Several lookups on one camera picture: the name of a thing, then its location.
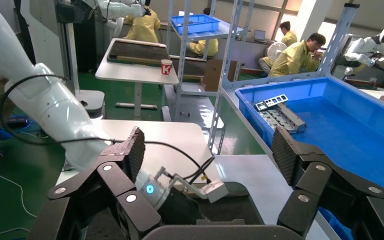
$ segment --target dark mat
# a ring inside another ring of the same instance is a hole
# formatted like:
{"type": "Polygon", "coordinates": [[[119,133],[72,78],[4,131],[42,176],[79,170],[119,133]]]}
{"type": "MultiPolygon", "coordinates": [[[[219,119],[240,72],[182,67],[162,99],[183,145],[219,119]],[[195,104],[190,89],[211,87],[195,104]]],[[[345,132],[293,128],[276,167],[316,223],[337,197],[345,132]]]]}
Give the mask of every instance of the dark mat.
{"type": "MultiPolygon", "coordinates": [[[[172,58],[171,61],[173,61],[173,67],[176,70],[176,73],[179,72],[179,59],[172,58]]],[[[204,76],[204,71],[207,66],[206,61],[194,61],[190,59],[184,60],[184,75],[190,75],[190,76],[204,76]]]]}
{"type": "MultiPolygon", "coordinates": [[[[243,219],[247,225],[263,224],[248,196],[225,197],[215,203],[195,199],[201,211],[214,222],[243,219]]],[[[119,226],[108,209],[98,213],[87,228],[85,240],[125,240],[119,226]]]]}
{"type": "Polygon", "coordinates": [[[131,42],[115,41],[108,54],[108,61],[131,64],[161,65],[161,60],[170,59],[167,49],[131,42]]]}

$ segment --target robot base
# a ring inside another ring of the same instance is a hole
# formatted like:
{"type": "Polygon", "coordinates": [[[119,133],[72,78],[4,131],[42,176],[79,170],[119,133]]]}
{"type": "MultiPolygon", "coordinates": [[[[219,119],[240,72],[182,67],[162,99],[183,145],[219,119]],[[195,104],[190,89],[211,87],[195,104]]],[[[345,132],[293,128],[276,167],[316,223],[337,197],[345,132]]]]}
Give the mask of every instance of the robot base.
{"type": "Polygon", "coordinates": [[[105,94],[95,90],[80,90],[75,96],[79,100],[91,119],[105,118],[105,94]]]}

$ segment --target robotic arm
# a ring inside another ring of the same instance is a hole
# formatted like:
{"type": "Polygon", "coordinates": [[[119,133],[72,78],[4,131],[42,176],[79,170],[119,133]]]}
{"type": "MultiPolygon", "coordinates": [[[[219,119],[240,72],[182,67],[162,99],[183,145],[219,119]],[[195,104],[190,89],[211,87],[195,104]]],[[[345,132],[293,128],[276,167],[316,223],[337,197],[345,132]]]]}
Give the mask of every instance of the robotic arm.
{"type": "MultiPolygon", "coordinates": [[[[11,27],[0,14],[0,75],[8,89],[30,76],[53,74],[44,64],[33,65],[11,27]]],[[[14,89],[9,98],[56,141],[106,138],[96,129],[86,110],[57,77],[37,77],[14,89]]],[[[102,140],[64,143],[67,160],[75,168],[90,167],[107,144],[102,140]]]]}
{"type": "Polygon", "coordinates": [[[141,0],[83,0],[91,8],[99,7],[102,16],[108,19],[124,18],[127,15],[143,17],[147,11],[141,0]]]}

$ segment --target white cable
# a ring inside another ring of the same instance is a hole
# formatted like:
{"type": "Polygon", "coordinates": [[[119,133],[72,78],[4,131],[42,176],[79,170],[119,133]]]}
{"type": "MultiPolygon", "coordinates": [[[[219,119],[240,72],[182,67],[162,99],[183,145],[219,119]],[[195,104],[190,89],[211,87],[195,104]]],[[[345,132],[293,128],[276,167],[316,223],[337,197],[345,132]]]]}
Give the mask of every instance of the white cable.
{"type": "Polygon", "coordinates": [[[38,216],[36,216],[36,215],[34,215],[34,214],[31,214],[29,211],[27,211],[26,206],[24,206],[24,200],[23,200],[23,188],[22,188],[18,183],[13,182],[13,181],[9,180],[8,178],[5,178],[5,177],[3,177],[3,176],[1,176],[1,175],[0,175],[0,178],[5,179],[5,180],[7,180],[8,182],[17,185],[17,186],[21,189],[21,204],[22,204],[22,208],[23,208],[24,211],[25,211],[27,214],[29,214],[30,216],[37,218],[38,216]]]}
{"type": "Polygon", "coordinates": [[[31,133],[28,133],[28,132],[20,132],[20,134],[27,134],[27,135],[30,135],[30,136],[32,136],[33,138],[37,138],[37,139],[47,139],[47,138],[49,138],[49,136],[35,136],[35,135],[33,135],[33,134],[31,134],[31,133]]]}
{"type": "Polygon", "coordinates": [[[9,233],[9,232],[12,232],[12,231],[15,231],[15,230],[23,230],[23,231],[26,231],[26,232],[30,233],[30,231],[28,229],[25,229],[24,227],[16,227],[16,228],[9,229],[9,230],[6,230],[6,231],[1,231],[0,235],[1,234],[9,233]]]}

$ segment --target blue plastic bin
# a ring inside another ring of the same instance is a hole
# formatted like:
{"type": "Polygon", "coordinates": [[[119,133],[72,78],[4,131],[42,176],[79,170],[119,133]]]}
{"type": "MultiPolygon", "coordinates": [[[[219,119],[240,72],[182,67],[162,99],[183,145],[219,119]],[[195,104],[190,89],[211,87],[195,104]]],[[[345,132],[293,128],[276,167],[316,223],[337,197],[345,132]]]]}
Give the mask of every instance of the blue plastic bin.
{"type": "MultiPolygon", "coordinates": [[[[179,35],[182,35],[184,16],[172,16],[170,19],[173,27],[179,35]]],[[[219,30],[219,22],[220,20],[217,18],[210,17],[205,14],[190,15],[187,33],[193,34],[219,30]]]]}
{"type": "MultiPolygon", "coordinates": [[[[235,94],[239,110],[270,148],[274,130],[254,104],[286,94],[286,105],[308,126],[292,134],[295,140],[318,146],[339,167],[384,187],[383,101],[326,77],[245,87],[235,94]]],[[[331,215],[323,213],[325,218],[331,215]]],[[[332,215],[329,222],[342,239],[352,239],[332,215]]]]}

